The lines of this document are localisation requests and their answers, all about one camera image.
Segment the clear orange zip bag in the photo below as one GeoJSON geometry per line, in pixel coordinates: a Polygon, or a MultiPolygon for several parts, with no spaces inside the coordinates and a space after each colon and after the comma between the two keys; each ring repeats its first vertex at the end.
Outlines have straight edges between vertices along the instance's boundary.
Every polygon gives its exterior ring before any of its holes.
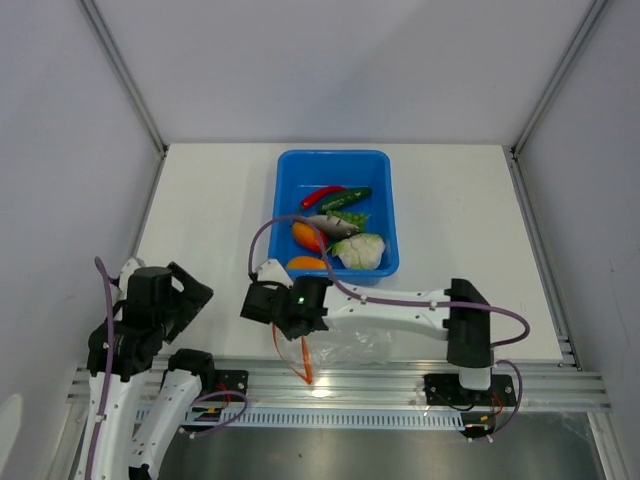
{"type": "Polygon", "coordinates": [[[288,340],[273,325],[272,340],[286,367],[306,385],[314,385],[323,368],[337,363],[386,362],[390,358],[395,335],[377,328],[340,327],[288,340]]]}

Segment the yellow orange mango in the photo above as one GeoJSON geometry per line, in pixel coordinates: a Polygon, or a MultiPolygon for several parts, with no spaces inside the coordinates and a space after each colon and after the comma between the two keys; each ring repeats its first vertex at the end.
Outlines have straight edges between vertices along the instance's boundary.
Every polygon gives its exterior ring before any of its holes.
{"type": "Polygon", "coordinates": [[[321,258],[312,256],[297,256],[289,260],[286,269],[289,270],[324,270],[326,263],[321,258]]]}

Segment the grey toy fish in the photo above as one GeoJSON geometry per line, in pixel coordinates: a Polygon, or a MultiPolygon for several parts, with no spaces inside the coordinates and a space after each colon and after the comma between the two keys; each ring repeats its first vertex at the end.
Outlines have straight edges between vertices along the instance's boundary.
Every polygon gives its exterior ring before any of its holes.
{"type": "Polygon", "coordinates": [[[328,238],[333,240],[343,240],[361,232],[361,229],[357,225],[335,215],[317,214],[312,216],[297,216],[295,220],[304,221],[316,227],[328,238]]]}

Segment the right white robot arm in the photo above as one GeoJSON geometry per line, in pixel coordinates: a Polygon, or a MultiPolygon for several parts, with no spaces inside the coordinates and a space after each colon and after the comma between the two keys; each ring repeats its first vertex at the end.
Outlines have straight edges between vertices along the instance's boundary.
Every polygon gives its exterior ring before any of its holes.
{"type": "Polygon", "coordinates": [[[446,343],[446,361],[459,368],[456,389],[464,401],[479,403],[493,389],[489,305],[466,280],[429,292],[379,292],[318,276],[299,276],[290,286],[257,280],[240,316],[273,324],[289,340],[366,327],[424,335],[446,343]]]}

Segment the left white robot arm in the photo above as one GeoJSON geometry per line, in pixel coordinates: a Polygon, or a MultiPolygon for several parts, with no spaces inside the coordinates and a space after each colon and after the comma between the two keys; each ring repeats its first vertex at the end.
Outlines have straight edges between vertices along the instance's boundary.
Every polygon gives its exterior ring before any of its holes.
{"type": "Polygon", "coordinates": [[[191,404],[216,390],[213,356],[181,348],[168,361],[149,415],[136,415],[155,357],[212,299],[210,287],[178,264],[125,265],[118,278],[95,261],[106,318],[90,334],[89,409],[78,479],[155,479],[191,404]]]}

